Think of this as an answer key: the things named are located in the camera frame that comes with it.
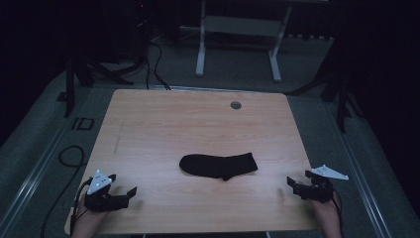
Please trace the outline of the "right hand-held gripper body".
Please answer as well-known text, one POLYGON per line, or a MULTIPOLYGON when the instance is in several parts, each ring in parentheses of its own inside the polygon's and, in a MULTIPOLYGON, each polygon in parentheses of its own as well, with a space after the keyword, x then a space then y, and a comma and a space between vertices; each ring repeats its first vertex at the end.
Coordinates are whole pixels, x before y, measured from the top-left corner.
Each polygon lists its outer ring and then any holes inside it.
POLYGON ((331 183, 331 179, 349 179, 347 175, 341 174, 326 165, 311 169, 310 171, 318 175, 318 179, 310 180, 310 185, 296 184, 295 193, 302 199, 312 199, 322 203, 332 200, 334 197, 334 187, 331 183))

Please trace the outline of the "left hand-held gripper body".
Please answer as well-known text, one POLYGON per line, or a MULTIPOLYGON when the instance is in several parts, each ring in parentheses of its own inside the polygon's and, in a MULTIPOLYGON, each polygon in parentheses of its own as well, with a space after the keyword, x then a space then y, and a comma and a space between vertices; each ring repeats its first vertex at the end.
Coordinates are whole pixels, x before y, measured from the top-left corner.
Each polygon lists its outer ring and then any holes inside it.
POLYGON ((93 212, 115 211, 127 208, 129 205, 127 194, 111 195, 109 193, 112 183, 108 181, 108 176, 97 170, 85 194, 84 206, 93 212))

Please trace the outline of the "black sock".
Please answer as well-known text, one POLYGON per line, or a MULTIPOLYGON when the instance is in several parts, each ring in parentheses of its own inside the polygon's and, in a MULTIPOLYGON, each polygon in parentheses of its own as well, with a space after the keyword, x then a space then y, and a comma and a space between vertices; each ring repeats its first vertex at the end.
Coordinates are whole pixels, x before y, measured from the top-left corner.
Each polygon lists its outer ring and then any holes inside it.
POLYGON ((253 173, 259 169, 252 153, 230 157, 186 155, 180 160, 179 167, 193 176, 222 179, 223 181, 253 173))

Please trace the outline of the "person's right hand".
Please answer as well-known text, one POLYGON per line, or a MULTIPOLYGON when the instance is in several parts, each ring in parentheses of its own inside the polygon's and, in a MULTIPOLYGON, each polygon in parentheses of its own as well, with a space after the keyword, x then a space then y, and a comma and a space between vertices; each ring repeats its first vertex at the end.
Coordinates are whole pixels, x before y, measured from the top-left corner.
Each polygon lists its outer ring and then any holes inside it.
POLYGON ((334 194, 332 200, 324 203, 317 200, 310 200, 324 238, 343 238, 339 215, 341 208, 338 201, 337 194, 334 194))

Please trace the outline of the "person's left hand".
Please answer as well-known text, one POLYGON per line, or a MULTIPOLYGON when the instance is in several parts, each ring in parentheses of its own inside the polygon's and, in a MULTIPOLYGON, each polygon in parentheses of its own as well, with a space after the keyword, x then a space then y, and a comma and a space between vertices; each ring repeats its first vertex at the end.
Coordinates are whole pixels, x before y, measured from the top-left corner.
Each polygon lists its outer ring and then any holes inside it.
POLYGON ((71 238, 93 238, 108 212, 93 212, 80 208, 76 213, 71 238))

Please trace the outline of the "black tripod stand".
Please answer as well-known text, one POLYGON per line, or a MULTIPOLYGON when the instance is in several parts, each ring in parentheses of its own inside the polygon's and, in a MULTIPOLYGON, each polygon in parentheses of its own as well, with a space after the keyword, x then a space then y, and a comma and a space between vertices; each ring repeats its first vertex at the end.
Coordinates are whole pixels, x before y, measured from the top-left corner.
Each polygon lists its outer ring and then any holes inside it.
POLYGON ((285 95, 297 96, 324 84, 320 98, 331 103, 338 98, 336 124, 342 133, 346 133, 345 118, 350 115, 347 108, 349 84, 352 76, 350 56, 343 49, 332 46, 321 62, 314 79, 303 86, 285 92, 285 95))
POLYGON ((94 78, 92 76, 93 71, 97 71, 118 84, 133 85, 132 81, 128 81, 122 77, 123 74, 132 72, 138 69, 141 65, 137 62, 134 64, 120 68, 117 70, 111 70, 102 65, 99 62, 94 61, 86 56, 74 56, 71 57, 66 63, 66 80, 65 80, 65 94, 64 101, 66 103, 64 117, 68 118, 75 105, 75 86, 74 79, 77 78, 82 86, 91 87, 94 84, 94 78))

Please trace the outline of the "metal floor rail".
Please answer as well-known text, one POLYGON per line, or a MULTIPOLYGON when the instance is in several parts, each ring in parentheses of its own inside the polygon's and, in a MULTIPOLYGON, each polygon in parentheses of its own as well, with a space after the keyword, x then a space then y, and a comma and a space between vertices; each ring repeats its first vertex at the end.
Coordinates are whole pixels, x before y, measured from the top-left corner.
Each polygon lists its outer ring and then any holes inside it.
POLYGON ((57 91, 47 90, 0 147, 0 238, 9 238, 90 91, 89 87, 76 90, 75 106, 65 117, 66 104, 56 100, 57 91))
POLYGON ((343 147, 345 161, 348 164, 350 174, 352 175, 352 179, 358 189, 376 237, 393 238, 387 222, 383 217, 379 204, 371 190, 371 186, 368 184, 367 177, 364 175, 363 169, 357 158, 356 151, 351 145, 348 133, 343 133, 337 125, 336 114, 333 107, 327 103, 324 105, 324 108, 343 147))

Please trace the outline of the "white metal table frame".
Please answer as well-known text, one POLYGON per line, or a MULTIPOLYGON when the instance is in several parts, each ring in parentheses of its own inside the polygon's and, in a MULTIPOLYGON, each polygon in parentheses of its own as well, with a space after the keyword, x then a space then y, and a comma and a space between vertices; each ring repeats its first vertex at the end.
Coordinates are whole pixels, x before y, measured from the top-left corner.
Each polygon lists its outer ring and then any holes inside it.
POLYGON ((201 0, 199 49, 195 75, 202 76, 204 74, 206 58, 205 39, 207 32, 263 36, 275 38, 275 44, 273 48, 270 49, 267 53, 272 79, 274 82, 281 82, 282 77, 277 62, 277 55, 282 39, 284 37, 291 11, 291 6, 286 7, 283 17, 280 21, 215 16, 208 15, 206 13, 206 0, 201 0))

